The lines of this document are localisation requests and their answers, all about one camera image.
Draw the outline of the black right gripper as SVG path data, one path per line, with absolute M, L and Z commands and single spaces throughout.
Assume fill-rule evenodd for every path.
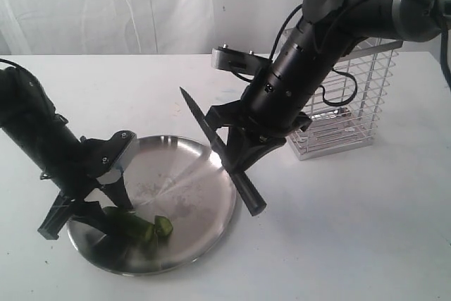
M 229 173 L 246 171 L 286 143 L 300 111 L 344 53 L 344 32 L 326 30 L 303 20 L 240 100 L 209 109 L 213 129 L 229 126 L 223 153 Z M 268 138 L 246 137 L 246 131 Z

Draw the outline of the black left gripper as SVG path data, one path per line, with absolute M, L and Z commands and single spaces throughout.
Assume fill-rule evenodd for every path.
M 113 228 L 98 202 L 86 202 L 91 191 L 99 187 L 89 178 L 82 165 L 81 142 L 67 127 L 67 120 L 59 114 L 37 114 L 37 155 L 42 162 L 42 178 L 49 178 L 59 193 L 38 232 L 47 240 L 58 239 L 59 232 L 69 219 L 87 224 L 104 234 L 112 235 Z M 119 208 L 133 210 L 121 172 L 101 176 L 101 191 Z

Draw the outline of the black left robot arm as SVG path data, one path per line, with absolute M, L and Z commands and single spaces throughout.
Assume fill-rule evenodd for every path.
M 117 207 L 130 211 L 123 173 L 137 136 L 120 130 L 108 140 L 77 139 L 68 121 L 56 112 L 39 80 L 30 71 L 9 62 L 1 71 L 1 129 L 41 169 L 42 180 L 59 189 L 39 233 L 58 239 L 69 220 L 85 223 L 107 234 L 121 234 L 119 226 L 88 195 L 101 190 Z

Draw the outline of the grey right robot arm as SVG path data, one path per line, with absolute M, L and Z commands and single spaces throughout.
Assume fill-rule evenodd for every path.
M 448 41 L 450 0 L 303 0 L 301 18 L 287 40 L 275 42 L 268 58 L 234 51 L 227 70 L 252 74 L 239 100 L 213 106 L 210 129 L 228 129 L 226 143 L 211 136 L 211 146 L 229 173 L 247 170 L 285 144 L 311 119 L 303 111 L 340 58 L 368 38 L 440 42 L 440 66 L 450 76 Z

